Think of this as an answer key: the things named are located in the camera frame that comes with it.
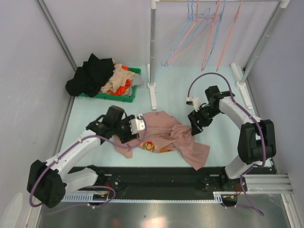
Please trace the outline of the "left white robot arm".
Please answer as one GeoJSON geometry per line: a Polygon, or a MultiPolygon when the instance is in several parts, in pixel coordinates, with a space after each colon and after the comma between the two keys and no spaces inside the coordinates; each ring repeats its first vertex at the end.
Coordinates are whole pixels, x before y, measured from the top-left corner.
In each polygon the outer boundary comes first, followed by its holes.
{"type": "Polygon", "coordinates": [[[90,122],[81,136],[65,151],[46,161],[36,160],[30,166],[27,191],[29,204],[36,208],[45,205],[53,208],[69,193],[80,189],[105,189],[115,195],[115,190],[105,184],[102,169],[90,165],[71,173],[71,169],[89,152],[108,142],[130,150],[127,143],[138,139],[140,132],[147,132],[143,115],[127,115],[124,109],[112,105],[90,122]]]}

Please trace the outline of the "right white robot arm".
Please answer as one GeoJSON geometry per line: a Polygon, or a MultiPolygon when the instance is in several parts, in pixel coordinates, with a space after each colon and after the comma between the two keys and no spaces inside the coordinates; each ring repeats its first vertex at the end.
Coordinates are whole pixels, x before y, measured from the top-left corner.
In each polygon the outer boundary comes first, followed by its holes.
{"type": "Polygon", "coordinates": [[[197,135],[210,126],[218,114],[225,114],[240,130],[235,159],[224,170],[225,175],[219,178],[223,190],[231,190],[236,179],[247,170],[263,167],[267,159],[276,154],[274,123],[251,115],[234,98],[231,91],[221,92],[217,86],[205,90],[208,103],[201,104],[197,97],[187,97],[186,104],[194,110],[188,114],[192,135],[197,135]]]}

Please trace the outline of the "pink t shirt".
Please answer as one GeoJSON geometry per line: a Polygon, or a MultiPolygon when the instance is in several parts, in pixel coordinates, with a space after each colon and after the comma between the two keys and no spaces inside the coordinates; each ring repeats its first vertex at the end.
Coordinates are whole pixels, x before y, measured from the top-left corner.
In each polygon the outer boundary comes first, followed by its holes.
{"type": "Polygon", "coordinates": [[[165,111],[148,112],[143,115],[147,132],[139,132],[139,139],[122,143],[114,136],[118,153],[127,159],[138,160],[140,164],[160,166],[173,159],[172,164],[182,159],[194,170],[203,168],[207,162],[210,147],[195,141],[191,128],[165,111]]]}

